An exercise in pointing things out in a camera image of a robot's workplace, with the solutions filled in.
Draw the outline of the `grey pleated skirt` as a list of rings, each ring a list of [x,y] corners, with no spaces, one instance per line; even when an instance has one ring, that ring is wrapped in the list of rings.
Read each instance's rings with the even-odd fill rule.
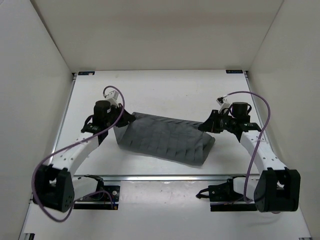
[[[120,148],[189,166],[202,166],[216,139],[198,121],[133,112],[135,121],[114,127]]]

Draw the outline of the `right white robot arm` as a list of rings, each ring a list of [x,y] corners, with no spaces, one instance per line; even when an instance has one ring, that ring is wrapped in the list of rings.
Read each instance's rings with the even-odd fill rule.
[[[229,103],[218,99],[220,108],[212,110],[198,129],[202,132],[234,134],[253,158],[259,178],[235,177],[224,187],[229,200],[253,202],[259,212],[295,212],[299,206],[301,176],[289,169],[275,155],[263,137],[263,131],[249,115],[252,106],[247,102]]]

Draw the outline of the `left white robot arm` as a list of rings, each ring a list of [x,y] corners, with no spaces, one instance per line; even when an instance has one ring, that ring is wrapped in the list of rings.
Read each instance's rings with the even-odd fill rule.
[[[101,198],[105,192],[101,177],[91,174],[75,177],[75,173],[105,140],[110,129],[126,127],[135,119],[120,103],[97,101],[75,143],[63,148],[50,164],[42,163],[35,170],[31,182],[34,203],[65,213],[74,201],[86,195]]]

